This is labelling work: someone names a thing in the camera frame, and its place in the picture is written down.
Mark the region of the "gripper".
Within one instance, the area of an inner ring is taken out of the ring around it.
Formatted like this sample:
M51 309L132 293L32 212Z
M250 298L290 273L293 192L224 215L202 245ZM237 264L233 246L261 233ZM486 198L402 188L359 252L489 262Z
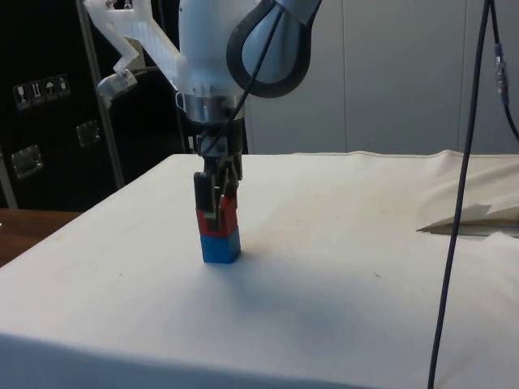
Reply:
M204 171L194 175L195 210L201 235L221 234L220 198L213 174L228 169L231 177L242 180L243 130L243 120L195 124L196 152L204 160Z

